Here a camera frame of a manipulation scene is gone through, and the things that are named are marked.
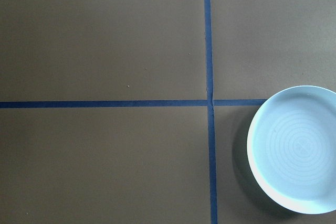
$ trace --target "floor tile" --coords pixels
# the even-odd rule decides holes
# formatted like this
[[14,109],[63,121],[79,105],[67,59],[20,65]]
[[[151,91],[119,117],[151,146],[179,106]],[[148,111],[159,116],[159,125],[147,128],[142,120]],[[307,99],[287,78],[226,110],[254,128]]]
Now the floor tile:
[[205,107],[0,110],[1,223],[210,223]]
[[336,90],[336,0],[212,0],[214,96]]
[[0,100],[206,98],[203,0],[0,0]]
[[246,141],[257,106],[215,108],[218,224],[334,223],[336,212],[304,215],[270,199],[250,170]]

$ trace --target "blue tape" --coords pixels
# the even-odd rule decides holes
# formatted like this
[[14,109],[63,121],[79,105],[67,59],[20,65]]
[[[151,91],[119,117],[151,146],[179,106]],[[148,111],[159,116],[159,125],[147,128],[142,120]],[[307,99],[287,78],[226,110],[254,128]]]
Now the blue tape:
[[214,100],[214,106],[257,106],[266,99]]
[[217,182],[216,182],[216,142],[213,104],[213,62],[211,31],[211,0],[204,0],[205,16],[205,52],[206,52],[206,90],[208,111],[209,179],[211,223],[217,224]]
[[206,106],[206,100],[0,102],[0,109]]

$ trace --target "painter's tape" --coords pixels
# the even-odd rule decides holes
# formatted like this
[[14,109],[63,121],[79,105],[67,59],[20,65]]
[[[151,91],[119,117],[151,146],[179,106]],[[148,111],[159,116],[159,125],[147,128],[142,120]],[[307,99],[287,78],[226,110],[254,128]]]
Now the painter's tape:
[[206,100],[0,102],[0,109],[206,106]]

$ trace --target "plate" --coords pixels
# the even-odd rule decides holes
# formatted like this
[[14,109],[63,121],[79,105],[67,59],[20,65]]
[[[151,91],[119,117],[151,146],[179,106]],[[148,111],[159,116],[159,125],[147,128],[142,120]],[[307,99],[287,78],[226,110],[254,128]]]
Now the plate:
[[295,212],[336,209],[336,93],[297,86],[269,98],[247,137],[252,173],[275,202]]

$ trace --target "concentric rings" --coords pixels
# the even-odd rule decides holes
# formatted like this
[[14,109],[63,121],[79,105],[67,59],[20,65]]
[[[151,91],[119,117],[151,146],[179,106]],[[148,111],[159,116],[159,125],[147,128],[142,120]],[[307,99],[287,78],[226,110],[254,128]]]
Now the concentric rings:
[[336,93],[297,86],[268,99],[247,138],[252,173],[267,195],[304,214],[336,209]]
[[334,165],[328,133],[304,111],[290,111],[275,121],[265,144],[274,171],[294,185],[327,179]]

